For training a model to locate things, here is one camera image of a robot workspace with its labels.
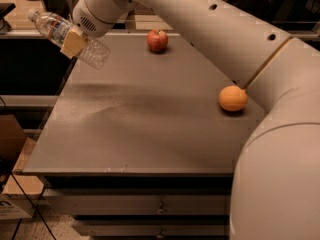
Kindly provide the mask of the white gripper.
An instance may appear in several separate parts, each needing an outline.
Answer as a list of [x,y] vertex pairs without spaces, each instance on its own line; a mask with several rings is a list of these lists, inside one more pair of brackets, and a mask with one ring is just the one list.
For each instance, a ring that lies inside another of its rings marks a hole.
[[136,6],[132,0],[78,0],[72,12],[76,26],[67,32],[61,52],[68,58],[75,57],[87,46],[86,34],[104,36],[123,14]]

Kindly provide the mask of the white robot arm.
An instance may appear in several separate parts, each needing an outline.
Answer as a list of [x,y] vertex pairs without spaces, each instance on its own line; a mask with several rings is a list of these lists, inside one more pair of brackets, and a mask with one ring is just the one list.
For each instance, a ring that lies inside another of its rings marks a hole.
[[320,54],[221,0],[79,0],[72,16],[103,36],[140,3],[267,111],[235,167],[230,240],[320,240]]

